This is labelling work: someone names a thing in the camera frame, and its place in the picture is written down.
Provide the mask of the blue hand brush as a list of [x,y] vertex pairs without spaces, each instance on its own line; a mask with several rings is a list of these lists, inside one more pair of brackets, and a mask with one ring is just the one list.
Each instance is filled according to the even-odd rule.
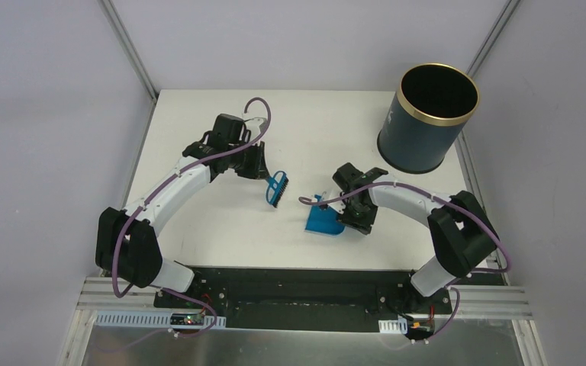
[[266,179],[268,186],[266,189],[266,202],[277,208],[282,199],[285,189],[288,186],[289,179],[285,171],[279,170]]

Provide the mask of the dark bin with gold rim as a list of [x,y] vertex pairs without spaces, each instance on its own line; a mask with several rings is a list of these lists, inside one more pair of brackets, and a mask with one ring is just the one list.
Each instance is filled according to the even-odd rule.
[[409,174],[438,168],[480,103],[465,72],[442,63],[423,63],[401,77],[377,136],[380,156]]

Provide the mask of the black mounting base plate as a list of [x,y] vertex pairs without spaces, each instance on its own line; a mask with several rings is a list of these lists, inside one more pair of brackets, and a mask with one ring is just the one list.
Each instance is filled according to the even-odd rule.
[[187,300],[161,291],[156,308],[185,310],[200,300],[231,329],[378,332],[385,320],[452,312],[449,293],[423,298],[412,271],[195,267]]

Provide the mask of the aluminium frame rail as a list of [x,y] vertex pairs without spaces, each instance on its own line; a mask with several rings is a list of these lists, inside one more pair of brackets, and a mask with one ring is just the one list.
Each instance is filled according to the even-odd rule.
[[[195,300],[211,306],[226,318],[238,314],[249,305],[296,306],[296,307],[345,307],[359,308],[370,314],[382,314],[399,302],[398,286],[391,290],[366,285],[358,289],[353,285],[345,288],[310,284],[276,283],[274,285],[224,285],[205,284],[188,300],[167,294],[164,290],[149,287],[133,287],[122,298],[112,292],[108,278],[87,278],[82,287],[77,307],[80,310],[167,311],[196,308]],[[428,313],[433,307],[437,316],[454,314],[461,319],[518,319],[531,320],[533,314],[526,295],[520,287],[456,285],[448,291],[439,291],[434,299],[420,310],[409,312],[411,316]]]

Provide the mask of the blue plastic dustpan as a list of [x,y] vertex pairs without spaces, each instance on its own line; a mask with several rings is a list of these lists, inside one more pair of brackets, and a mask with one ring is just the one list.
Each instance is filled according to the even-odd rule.
[[334,202],[328,205],[311,205],[305,230],[328,236],[338,236],[345,230],[345,226],[338,221],[338,216],[344,213],[346,205]]

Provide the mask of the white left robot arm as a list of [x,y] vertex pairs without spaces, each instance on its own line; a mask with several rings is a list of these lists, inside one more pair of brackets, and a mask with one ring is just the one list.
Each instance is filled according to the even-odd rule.
[[193,282],[193,270],[165,258],[158,237],[187,200],[228,169],[241,178],[268,178],[265,143],[257,141],[268,126],[264,117],[219,114],[213,128],[182,151],[161,182],[126,207],[101,213],[95,264],[139,288],[171,289],[182,307],[196,307],[202,288]]

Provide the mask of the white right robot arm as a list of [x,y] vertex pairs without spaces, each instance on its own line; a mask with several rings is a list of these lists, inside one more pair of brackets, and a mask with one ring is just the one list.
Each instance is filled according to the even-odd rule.
[[419,313],[433,302],[433,295],[471,274],[500,240],[473,194],[460,191],[438,195],[395,181],[380,168],[367,172],[353,164],[340,166],[332,176],[340,189],[339,223],[362,234],[372,231],[378,209],[400,213],[430,232],[433,257],[404,281],[402,300]]

